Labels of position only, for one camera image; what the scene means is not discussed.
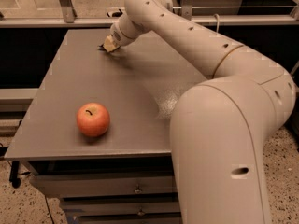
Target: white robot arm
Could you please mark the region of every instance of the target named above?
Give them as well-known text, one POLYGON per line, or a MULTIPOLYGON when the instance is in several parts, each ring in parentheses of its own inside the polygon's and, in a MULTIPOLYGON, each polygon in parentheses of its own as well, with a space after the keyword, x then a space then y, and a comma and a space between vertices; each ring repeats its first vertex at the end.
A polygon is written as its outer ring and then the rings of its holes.
POLYGON ((171 0, 125 0, 104 48, 150 30, 209 80, 186 91, 170 141, 184 224, 270 224, 263 144, 291 114, 289 73, 254 49, 171 12, 171 0))

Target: red apple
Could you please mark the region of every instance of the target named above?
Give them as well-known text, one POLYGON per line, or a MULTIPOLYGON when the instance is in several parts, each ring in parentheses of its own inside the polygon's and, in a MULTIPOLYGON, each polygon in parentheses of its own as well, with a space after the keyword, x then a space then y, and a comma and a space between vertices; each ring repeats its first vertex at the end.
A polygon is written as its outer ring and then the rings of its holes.
POLYGON ((98 103, 87 103, 77 112, 77 125, 80 131, 89 137, 104 134, 110 124, 107 109, 98 103))

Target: speckled floor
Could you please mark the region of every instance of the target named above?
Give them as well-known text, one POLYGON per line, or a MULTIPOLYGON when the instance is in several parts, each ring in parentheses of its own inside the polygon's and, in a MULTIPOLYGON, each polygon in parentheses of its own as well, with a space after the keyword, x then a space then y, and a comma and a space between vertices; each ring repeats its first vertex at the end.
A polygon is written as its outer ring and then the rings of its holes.
MULTIPOLYGON (((0 135, 4 147, 11 135, 0 135)), ((292 133, 280 128, 264 145, 264 167, 269 191, 269 202, 274 224, 299 223, 299 152, 292 133)), ((25 172, 21 167, 19 173, 25 172)), ((9 183, 10 166, 0 161, 0 223, 50 224, 45 197, 33 188, 30 175, 19 175, 21 186, 14 189, 9 183)), ((57 199, 48 199, 50 212, 57 223, 67 223, 57 199)))

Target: drawer knob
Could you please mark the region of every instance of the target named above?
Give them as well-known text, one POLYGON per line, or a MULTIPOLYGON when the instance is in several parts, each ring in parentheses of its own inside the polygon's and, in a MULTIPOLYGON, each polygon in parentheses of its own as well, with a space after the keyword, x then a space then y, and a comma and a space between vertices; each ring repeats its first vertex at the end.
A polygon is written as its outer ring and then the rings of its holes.
POLYGON ((146 213, 144 211, 142 211, 142 208, 140 208, 139 212, 137 212, 137 214, 142 217, 144 215, 146 215, 146 213))
POLYGON ((139 184, 137 184, 136 189, 134 190, 134 194, 141 194, 142 189, 140 189, 139 184))

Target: drawer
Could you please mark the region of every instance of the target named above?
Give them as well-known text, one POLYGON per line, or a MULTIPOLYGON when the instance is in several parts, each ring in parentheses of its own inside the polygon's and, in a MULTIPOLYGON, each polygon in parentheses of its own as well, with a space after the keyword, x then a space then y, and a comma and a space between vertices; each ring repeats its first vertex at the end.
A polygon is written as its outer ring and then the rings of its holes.
POLYGON ((68 216, 109 216, 180 213, 177 194, 139 195, 60 202, 68 216))
POLYGON ((148 215, 147 217, 78 217, 79 224, 182 224, 180 214, 148 215))
POLYGON ((177 192, 172 173, 37 175, 31 184, 47 197, 92 197, 177 192))

